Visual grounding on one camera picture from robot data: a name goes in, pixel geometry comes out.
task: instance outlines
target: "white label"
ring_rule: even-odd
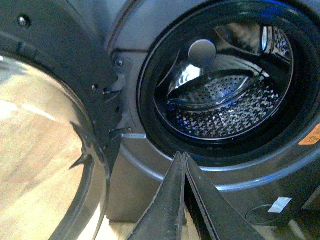
[[[269,209],[268,213],[280,214],[291,201],[291,199],[292,198],[290,197],[279,197]]]

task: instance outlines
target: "washing machine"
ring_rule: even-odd
[[[107,217],[137,221],[180,151],[249,222],[287,224],[320,185],[319,12],[317,1],[123,1],[105,49],[129,132]]]
[[[0,5],[6,113],[57,120],[81,142],[79,188],[52,239],[94,238],[105,212],[137,221],[177,151],[253,225],[317,207],[318,1]]]

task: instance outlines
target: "open door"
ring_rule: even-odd
[[[121,141],[109,56],[64,0],[2,1],[0,22],[0,239],[94,239]]]

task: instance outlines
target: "orange sticker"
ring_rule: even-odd
[[[318,124],[309,134],[306,136],[299,145],[314,145],[320,140],[320,124]]]

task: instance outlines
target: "black plastic door rim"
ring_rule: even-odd
[[[51,76],[79,98],[88,114],[92,132],[80,129],[79,137],[89,136],[88,148],[95,146],[98,157],[76,163],[84,166],[78,192],[50,239],[94,239],[105,215],[110,174],[121,141],[109,134],[121,119],[121,96],[108,102],[104,97],[104,89],[118,79],[110,57],[65,0],[2,1],[0,21],[0,55]],[[87,229],[88,224],[94,228]]]

